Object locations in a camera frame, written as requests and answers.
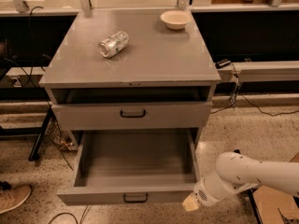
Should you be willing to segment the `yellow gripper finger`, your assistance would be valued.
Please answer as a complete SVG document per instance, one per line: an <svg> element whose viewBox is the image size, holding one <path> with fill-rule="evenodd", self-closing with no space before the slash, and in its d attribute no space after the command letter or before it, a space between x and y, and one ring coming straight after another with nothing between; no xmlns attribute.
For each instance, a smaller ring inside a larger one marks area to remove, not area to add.
<svg viewBox="0 0 299 224"><path fill-rule="evenodd" d="M182 203L183 208L187 212L195 211L200 207L200 203L198 202L194 193L191 193Z"/></svg>

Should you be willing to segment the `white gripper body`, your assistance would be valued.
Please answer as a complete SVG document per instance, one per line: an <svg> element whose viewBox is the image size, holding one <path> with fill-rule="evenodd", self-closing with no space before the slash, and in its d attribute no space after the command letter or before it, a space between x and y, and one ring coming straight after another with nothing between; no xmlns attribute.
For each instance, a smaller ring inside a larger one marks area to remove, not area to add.
<svg viewBox="0 0 299 224"><path fill-rule="evenodd" d="M216 172L205 175L193 188L193 197L201 205L212 206L229 195L255 188L256 184L230 183L222 179Z"/></svg>

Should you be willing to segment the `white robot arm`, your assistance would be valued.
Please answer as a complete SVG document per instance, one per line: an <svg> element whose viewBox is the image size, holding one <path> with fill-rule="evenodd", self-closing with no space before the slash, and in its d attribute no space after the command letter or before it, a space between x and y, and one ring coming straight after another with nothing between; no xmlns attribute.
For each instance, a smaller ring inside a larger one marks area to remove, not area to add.
<svg viewBox="0 0 299 224"><path fill-rule="evenodd" d="M200 178L182 206L194 211L258 186L299 197L299 163L257 161L236 152L224 152L216 159L214 171Z"/></svg>

